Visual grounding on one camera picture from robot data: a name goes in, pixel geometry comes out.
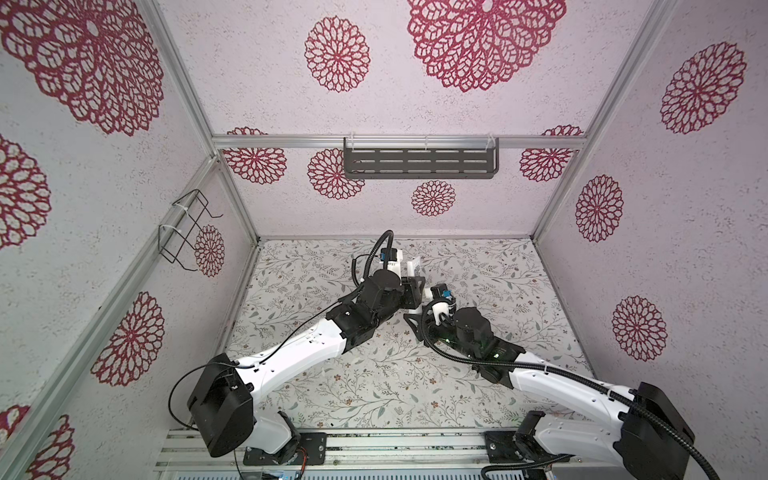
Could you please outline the white remote control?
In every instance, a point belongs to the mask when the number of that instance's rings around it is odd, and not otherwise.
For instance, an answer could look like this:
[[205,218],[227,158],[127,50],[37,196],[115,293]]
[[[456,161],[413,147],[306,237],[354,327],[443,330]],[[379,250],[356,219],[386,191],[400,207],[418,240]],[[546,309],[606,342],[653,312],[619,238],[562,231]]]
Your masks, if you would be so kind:
[[434,299],[431,288],[427,284],[427,278],[420,257],[406,262],[407,274],[410,278],[416,279],[417,290],[420,294],[422,303],[428,303]]

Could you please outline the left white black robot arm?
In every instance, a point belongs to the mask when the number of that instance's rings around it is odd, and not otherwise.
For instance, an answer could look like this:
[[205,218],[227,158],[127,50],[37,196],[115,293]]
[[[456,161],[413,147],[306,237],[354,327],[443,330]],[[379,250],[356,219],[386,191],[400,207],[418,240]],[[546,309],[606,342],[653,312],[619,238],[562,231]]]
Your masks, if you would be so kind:
[[400,310],[422,304],[426,280],[375,271],[349,294],[332,302],[300,334],[258,354],[232,360],[222,353],[202,368],[187,408],[213,458],[238,448],[285,464],[300,449],[301,434],[283,411],[262,411],[262,400],[314,366],[370,340]]

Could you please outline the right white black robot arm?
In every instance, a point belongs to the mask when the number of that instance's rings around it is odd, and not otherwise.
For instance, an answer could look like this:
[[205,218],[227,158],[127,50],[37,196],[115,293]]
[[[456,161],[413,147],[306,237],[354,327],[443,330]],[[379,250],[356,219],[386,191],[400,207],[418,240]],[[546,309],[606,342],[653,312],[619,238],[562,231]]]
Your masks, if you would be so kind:
[[582,415],[567,421],[528,413],[514,434],[519,467],[586,457],[621,466],[635,479],[684,477],[695,436],[660,388],[646,382],[614,385],[559,368],[496,336],[476,308],[453,310],[446,301],[434,301],[404,319],[439,356],[470,366],[492,384]]

